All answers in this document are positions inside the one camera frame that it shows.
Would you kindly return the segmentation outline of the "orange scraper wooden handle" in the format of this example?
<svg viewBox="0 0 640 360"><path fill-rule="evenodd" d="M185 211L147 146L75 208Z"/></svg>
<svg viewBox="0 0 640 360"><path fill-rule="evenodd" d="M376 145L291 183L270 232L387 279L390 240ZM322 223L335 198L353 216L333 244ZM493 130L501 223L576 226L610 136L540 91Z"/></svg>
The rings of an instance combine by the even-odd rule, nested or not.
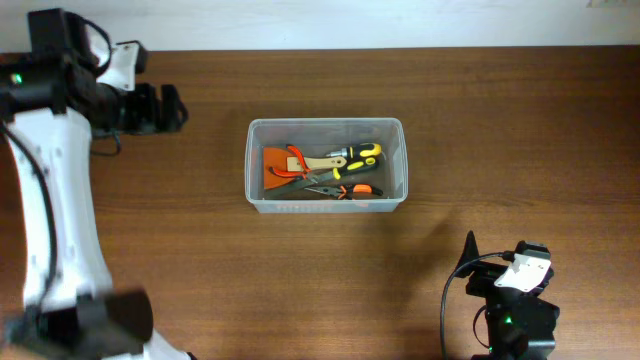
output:
<svg viewBox="0 0 640 360"><path fill-rule="evenodd" d="M316 170L331 170L347 164L343 156L312 158L291 144L284 147L263 148L263 187L265 190L284 186L294 180L304 179Z"/></svg>

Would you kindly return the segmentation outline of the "orange black needle-nose pliers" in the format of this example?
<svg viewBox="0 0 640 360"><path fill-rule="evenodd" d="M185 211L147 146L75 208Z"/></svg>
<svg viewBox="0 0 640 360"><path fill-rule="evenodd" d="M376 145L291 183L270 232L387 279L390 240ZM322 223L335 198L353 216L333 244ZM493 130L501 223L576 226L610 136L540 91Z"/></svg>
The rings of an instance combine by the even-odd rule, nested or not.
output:
<svg viewBox="0 0 640 360"><path fill-rule="evenodd" d="M352 200L354 195L382 196L384 192L369 184L346 184L337 186L309 186L306 191L330 196L338 200Z"/></svg>

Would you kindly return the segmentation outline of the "yellow black screwdriver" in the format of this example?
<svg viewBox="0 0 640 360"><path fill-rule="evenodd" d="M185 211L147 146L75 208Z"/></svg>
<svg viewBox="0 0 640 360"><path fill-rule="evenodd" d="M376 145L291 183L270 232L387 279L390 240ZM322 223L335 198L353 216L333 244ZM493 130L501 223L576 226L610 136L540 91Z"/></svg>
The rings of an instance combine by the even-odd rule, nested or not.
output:
<svg viewBox="0 0 640 360"><path fill-rule="evenodd" d="M326 154L326 157L344 157L346 160L357 160L368 157L376 157L382 152L382 147L377 143L362 143L355 146L343 147L337 151Z"/></svg>

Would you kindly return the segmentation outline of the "red black cutting pliers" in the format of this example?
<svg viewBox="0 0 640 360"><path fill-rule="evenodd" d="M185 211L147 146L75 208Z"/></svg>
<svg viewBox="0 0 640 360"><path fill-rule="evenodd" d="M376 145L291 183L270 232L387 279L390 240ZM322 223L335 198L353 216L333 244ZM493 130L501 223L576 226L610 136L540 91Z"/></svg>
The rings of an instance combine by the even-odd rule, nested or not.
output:
<svg viewBox="0 0 640 360"><path fill-rule="evenodd" d="M291 181L305 180L312 174L302 151L292 144L284 147L267 147L264 150L267 188L275 188Z"/></svg>

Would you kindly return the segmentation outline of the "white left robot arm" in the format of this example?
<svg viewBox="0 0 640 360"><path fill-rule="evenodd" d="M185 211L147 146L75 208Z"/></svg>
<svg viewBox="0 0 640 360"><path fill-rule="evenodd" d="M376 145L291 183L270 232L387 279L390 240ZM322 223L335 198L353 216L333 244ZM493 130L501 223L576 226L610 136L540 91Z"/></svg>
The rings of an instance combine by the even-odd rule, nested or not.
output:
<svg viewBox="0 0 640 360"><path fill-rule="evenodd" d="M16 165L25 224L24 310L6 341L46 359L179 360L155 329L147 293L117 293L97 235L89 162L94 139L179 131L172 85L136 76L147 50L112 43L61 8L27 16L31 50L1 68L1 134Z"/></svg>

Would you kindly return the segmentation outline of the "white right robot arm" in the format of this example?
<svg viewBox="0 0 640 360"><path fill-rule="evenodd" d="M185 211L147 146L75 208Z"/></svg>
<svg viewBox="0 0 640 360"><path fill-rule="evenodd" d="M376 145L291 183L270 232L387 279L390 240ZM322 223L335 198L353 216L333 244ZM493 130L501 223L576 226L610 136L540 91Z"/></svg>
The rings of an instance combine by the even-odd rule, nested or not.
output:
<svg viewBox="0 0 640 360"><path fill-rule="evenodd" d="M479 253L473 232L468 232L455 269L468 280L465 291L482 298L476 316L485 318L488 352L473 360L546 360L556 346L554 330L558 306L540 298L554 276L551 253L542 244L521 241L512 251L497 255L504 265Z"/></svg>

